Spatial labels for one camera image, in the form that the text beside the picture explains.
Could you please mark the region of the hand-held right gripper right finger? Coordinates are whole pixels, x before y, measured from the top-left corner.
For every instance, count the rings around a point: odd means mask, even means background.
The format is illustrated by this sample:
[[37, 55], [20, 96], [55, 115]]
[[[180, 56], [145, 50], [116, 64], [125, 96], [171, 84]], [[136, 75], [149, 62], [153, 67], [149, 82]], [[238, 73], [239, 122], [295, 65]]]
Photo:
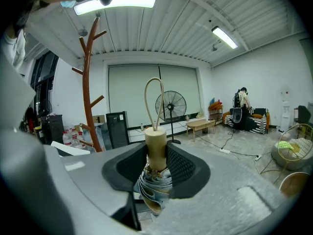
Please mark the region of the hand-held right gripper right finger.
[[267, 235], [286, 215], [286, 197], [248, 166], [218, 153], [179, 145], [210, 168], [192, 198], [171, 199], [148, 235]]

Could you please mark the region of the brown wooden coat rack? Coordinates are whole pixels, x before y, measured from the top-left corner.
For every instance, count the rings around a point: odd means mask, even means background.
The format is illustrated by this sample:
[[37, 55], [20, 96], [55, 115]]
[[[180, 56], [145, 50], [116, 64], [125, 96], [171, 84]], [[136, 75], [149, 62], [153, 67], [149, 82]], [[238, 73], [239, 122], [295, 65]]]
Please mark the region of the brown wooden coat rack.
[[89, 70], [90, 70], [90, 61], [91, 61], [91, 56], [92, 56], [91, 51], [92, 51], [93, 42], [96, 39], [100, 38], [102, 35], [107, 33], [106, 30], [101, 31], [98, 34], [96, 33], [99, 20], [100, 20], [99, 17], [96, 17], [94, 19], [93, 25], [89, 32], [87, 44], [85, 44], [83, 37], [79, 38], [80, 44], [85, 54], [84, 60], [83, 60], [83, 70], [79, 70], [77, 68], [72, 67], [72, 70], [74, 72], [82, 75], [83, 102], [84, 102], [84, 109], [85, 109], [87, 124], [80, 123], [79, 126], [82, 129], [88, 130], [90, 137], [91, 137], [91, 142], [80, 140], [80, 143], [94, 148], [96, 152], [102, 152], [103, 149], [100, 146], [100, 143], [96, 134], [96, 129], [95, 129], [93, 117], [92, 117], [92, 108], [97, 103], [99, 103], [102, 99], [104, 99], [104, 96], [100, 95], [93, 102], [90, 101]]

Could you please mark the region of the wooden handle with cord loop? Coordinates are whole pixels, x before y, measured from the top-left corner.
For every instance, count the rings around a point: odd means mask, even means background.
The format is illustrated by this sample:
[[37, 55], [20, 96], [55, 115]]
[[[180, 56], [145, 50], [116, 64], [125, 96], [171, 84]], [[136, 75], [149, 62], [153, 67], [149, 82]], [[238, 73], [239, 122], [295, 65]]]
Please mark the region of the wooden handle with cord loop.
[[144, 131], [147, 145], [147, 163], [136, 183], [136, 187], [152, 214], [158, 216], [169, 201], [169, 193], [173, 185], [171, 173], [167, 166], [166, 130], [159, 126], [161, 110], [157, 112], [157, 118], [154, 121], [147, 101], [147, 89], [154, 80], [160, 83], [161, 99], [164, 95], [164, 86], [161, 79], [154, 77], [148, 80], [144, 89], [144, 101], [152, 126]]

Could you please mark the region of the metal shelf rack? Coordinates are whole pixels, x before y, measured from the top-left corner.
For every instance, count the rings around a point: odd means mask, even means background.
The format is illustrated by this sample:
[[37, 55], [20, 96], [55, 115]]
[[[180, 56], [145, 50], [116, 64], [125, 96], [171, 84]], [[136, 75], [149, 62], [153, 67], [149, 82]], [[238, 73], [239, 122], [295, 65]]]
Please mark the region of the metal shelf rack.
[[214, 120], [215, 125], [223, 123], [223, 109], [209, 110], [209, 120]]

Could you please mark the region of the small black fan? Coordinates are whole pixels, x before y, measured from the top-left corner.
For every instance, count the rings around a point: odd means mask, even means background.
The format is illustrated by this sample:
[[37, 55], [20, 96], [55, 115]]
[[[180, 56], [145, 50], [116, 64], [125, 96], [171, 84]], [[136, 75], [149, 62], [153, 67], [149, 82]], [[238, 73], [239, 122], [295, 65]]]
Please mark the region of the small black fan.
[[38, 116], [45, 117], [52, 113], [52, 105], [48, 99], [44, 99], [38, 103]]

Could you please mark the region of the wooden coffee table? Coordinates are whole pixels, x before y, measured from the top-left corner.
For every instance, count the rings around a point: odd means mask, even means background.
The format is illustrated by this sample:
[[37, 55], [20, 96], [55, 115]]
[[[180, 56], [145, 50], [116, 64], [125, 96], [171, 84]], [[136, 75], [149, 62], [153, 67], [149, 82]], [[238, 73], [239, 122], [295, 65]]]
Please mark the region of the wooden coffee table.
[[193, 141], [195, 141], [197, 131], [202, 131], [202, 133], [207, 134], [209, 131], [209, 128], [212, 128], [213, 133], [215, 133], [215, 120], [200, 119], [200, 120], [195, 120], [195, 121], [188, 121], [186, 123], [186, 128], [187, 128], [187, 131], [189, 131], [189, 129], [192, 130]]

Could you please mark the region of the black framed window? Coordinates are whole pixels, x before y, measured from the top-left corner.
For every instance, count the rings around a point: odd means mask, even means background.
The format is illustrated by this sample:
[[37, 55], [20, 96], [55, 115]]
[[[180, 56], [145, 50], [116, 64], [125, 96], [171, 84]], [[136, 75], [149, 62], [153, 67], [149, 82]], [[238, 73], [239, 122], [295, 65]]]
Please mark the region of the black framed window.
[[48, 99], [50, 102], [52, 101], [54, 74], [58, 60], [59, 57], [56, 54], [48, 51], [35, 62], [30, 85], [36, 92], [31, 107], [34, 110], [37, 120], [41, 119], [37, 112], [38, 103], [44, 99]]

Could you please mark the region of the orange sofa striped cover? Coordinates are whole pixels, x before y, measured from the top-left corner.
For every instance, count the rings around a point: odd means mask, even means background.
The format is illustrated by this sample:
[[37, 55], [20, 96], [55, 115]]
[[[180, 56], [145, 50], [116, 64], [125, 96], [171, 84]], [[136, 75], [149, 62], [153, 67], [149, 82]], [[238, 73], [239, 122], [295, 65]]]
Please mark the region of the orange sofa striped cover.
[[[233, 109], [223, 114], [223, 124], [233, 128]], [[267, 108], [252, 108], [249, 110], [245, 130], [255, 134], [268, 133], [270, 114]]]

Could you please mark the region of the green cloth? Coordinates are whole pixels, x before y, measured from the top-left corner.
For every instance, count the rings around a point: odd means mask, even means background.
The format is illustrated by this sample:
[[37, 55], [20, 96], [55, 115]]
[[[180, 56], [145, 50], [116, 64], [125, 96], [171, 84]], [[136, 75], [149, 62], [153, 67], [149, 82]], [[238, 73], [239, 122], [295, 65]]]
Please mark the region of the green cloth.
[[280, 150], [287, 150], [287, 151], [293, 151], [294, 147], [287, 141], [279, 141], [277, 144], [278, 151]]

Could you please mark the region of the white round desk fan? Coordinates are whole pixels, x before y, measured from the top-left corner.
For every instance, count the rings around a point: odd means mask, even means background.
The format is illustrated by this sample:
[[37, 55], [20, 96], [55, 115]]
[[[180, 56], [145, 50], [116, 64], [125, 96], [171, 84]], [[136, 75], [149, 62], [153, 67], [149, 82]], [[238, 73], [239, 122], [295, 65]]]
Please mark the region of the white round desk fan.
[[242, 119], [242, 108], [233, 108], [233, 122], [234, 123], [239, 123]]

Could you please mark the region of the white roller blind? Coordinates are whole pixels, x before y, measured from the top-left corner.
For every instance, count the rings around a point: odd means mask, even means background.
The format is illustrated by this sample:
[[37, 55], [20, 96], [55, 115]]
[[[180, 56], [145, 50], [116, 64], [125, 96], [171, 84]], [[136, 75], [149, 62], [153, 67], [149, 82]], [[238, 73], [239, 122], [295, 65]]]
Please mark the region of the white roller blind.
[[144, 101], [147, 81], [159, 77], [158, 66], [120, 65], [109, 67], [111, 113], [126, 112], [129, 128], [150, 125]]
[[173, 120], [184, 115], [197, 113], [200, 109], [200, 96], [196, 71], [194, 69], [161, 66], [160, 74], [164, 85], [166, 118], [170, 117], [169, 103], [174, 105]]

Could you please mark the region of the orange cushion pile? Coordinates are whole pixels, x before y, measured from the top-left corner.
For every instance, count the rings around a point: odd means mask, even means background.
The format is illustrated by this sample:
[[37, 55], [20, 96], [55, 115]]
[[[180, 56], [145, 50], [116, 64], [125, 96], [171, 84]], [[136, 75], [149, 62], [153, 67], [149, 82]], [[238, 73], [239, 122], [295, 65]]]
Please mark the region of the orange cushion pile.
[[222, 108], [223, 108], [223, 104], [220, 101], [214, 102], [210, 104], [208, 107], [210, 111], [218, 111], [218, 110], [221, 110]]

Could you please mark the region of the white water dispenser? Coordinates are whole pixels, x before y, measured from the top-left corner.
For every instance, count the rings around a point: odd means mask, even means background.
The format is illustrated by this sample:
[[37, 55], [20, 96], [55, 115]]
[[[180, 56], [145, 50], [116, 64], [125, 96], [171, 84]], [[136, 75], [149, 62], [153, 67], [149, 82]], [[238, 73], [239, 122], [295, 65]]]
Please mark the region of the white water dispenser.
[[290, 103], [289, 103], [289, 90], [283, 89], [281, 91], [282, 97], [282, 112], [280, 130], [285, 132], [289, 128], [290, 123]]

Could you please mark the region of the person's white shirt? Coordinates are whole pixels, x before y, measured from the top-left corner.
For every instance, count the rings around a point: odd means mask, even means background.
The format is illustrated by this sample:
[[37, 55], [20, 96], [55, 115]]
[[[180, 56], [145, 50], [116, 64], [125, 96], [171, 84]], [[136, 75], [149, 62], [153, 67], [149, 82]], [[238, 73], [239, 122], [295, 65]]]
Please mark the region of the person's white shirt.
[[0, 38], [0, 52], [7, 58], [13, 68], [18, 71], [25, 58], [25, 35], [20, 30], [16, 38], [10, 38], [4, 33]]

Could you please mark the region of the black pedestal fan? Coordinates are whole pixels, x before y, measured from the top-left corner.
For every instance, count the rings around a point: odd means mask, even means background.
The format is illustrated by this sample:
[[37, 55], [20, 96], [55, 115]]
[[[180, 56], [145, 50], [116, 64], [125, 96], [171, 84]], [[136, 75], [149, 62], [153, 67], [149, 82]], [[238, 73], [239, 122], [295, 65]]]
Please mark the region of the black pedestal fan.
[[157, 112], [161, 110], [160, 118], [171, 124], [171, 139], [167, 142], [181, 144], [179, 140], [174, 139], [173, 123], [181, 121], [185, 116], [187, 105], [184, 97], [176, 91], [165, 91], [163, 99], [161, 96], [157, 98], [155, 108]]

